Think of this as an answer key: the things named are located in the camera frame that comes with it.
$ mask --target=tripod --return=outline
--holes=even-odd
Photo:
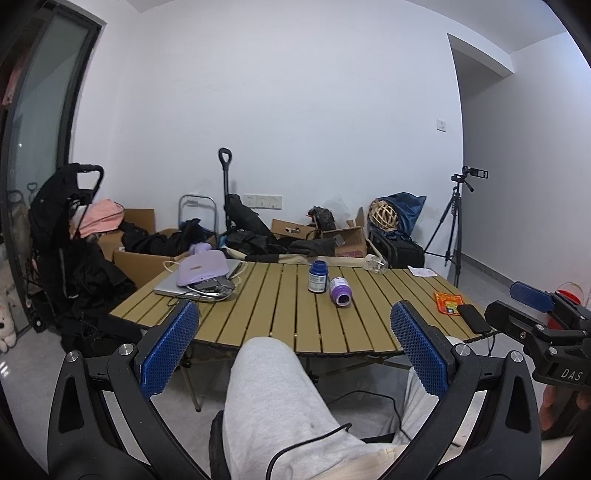
[[[456,266],[456,272],[455,272],[454,279],[453,279],[453,284],[455,287],[457,287],[460,282],[460,272],[462,271],[462,194],[460,193],[460,183],[465,183],[466,187],[468,187],[468,189],[471,192],[474,192],[474,189],[472,188],[472,186],[466,181],[467,175],[468,175],[467,173],[462,174],[462,175],[452,175],[452,181],[456,182],[456,185],[453,188],[452,198],[449,200],[449,203],[447,204],[445,211],[443,212],[443,215],[439,219],[439,224],[437,225],[437,228],[433,232],[433,235],[431,236],[429,243],[425,247],[425,253],[427,255],[433,255],[434,257],[445,258],[445,265],[447,265],[447,262],[451,262]],[[452,210],[452,217],[453,217],[452,231],[449,234],[449,242],[447,243],[447,251],[446,251],[445,255],[434,254],[434,253],[428,252],[427,250],[429,249],[431,243],[433,242],[435,235],[437,235],[437,232],[441,228],[441,225],[445,221],[445,218],[446,218],[450,209]],[[455,249],[454,253],[452,253],[453,234],[456,231],[456,224],[457,224],[456,249]]]

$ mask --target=sliding glass door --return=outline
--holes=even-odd
[[[43,183],[68,161],[76,98],[98,32],[96,23],[46,4],[0,66],[2,230],[25,309],[28,209]]]

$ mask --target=textured blue pad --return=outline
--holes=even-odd
[[[140,367],[139,387],[146,399],[162,393],[179,360],[195,337],[198,325],[199,311],[190,301],[160,337]]]
[[[538,310],[538,312],[552,312],[554,310],[554,300],[545,291],[537,290],[525,283],[516,281],[509,289],[511,298],[520,301],[524,305]]]
[[[402,345],[424,389],[439,398],[447,393],[447,365],[405,306],[398,302],[390,312],[392,332]]]

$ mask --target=wall socket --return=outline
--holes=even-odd
[[[283,208],[283,197],[281,195],[242,195],[242,203],[250,208],[266,208],[281,210]]]

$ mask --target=stuffed animal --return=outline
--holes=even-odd
[[[14,321],[8,307],[8,301],[0,296],[0,351],[8,352],[17,342],[17,333],[14,331]]]

